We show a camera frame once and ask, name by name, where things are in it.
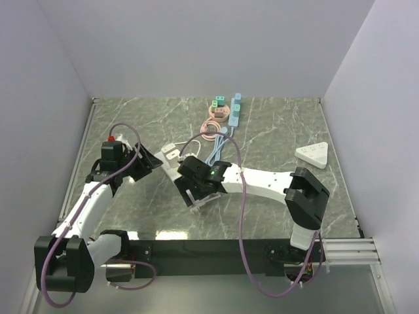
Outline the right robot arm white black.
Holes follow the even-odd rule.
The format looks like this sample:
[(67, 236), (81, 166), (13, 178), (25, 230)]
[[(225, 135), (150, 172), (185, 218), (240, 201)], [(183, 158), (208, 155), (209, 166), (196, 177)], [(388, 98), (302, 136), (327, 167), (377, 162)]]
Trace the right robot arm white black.
[(291, 172), (269, 172), (223, 161), (209, 166), (195, 156), (188, 156), (180, 159), (177, 173), (174, 184), (188, 207), (214, 194), (242, 192), (286, 205), (294, 223), (287, 253), (296, 261), (310, 254), (330, 196), (310, 170), (297, 167)]

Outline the white rounded charger plug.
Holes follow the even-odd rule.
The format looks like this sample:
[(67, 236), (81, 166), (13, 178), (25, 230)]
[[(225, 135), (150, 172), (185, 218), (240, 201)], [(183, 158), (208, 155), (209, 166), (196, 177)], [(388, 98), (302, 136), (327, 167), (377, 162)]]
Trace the white rounded charger plug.
[(168, 153), (170, 153), (171, 151), (173, 151), (173, 150), (175, 150), (176, 149), (176, 145), (174, 144), (174, 143), (169, 143), (169, 144), (167, 144), (167, 145), (164, 145), (162, 148), (161, 148), (161, 152), (163, 153), (163, 154), (168, 154)]

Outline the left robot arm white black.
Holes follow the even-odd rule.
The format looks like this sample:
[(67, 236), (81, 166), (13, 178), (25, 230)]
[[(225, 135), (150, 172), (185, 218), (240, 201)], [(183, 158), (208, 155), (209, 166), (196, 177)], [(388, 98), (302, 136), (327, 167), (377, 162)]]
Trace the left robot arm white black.
[(37, 288), (56, 292), (86, 292), (102, 264), (127, 261), (130, 240), (124, 230), (105, 230), (89, 243), (100, 218), (124, 178), (138, 181), (162, 165), (143, 146), (106, 141), (101, 156), (86, 176), (82, 193), (64, 221), (34, 246)]

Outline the white square charger plug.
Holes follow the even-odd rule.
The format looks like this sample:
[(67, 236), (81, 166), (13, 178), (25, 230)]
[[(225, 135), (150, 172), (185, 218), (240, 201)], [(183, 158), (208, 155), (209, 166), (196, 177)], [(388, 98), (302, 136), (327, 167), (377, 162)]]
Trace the white square charger plug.
[(170, 167), (177, 168), (179, 166), (179, 154), (180, 151), (178, 149), (175, 149), (165, 155), (166, 161), (168, 162)]

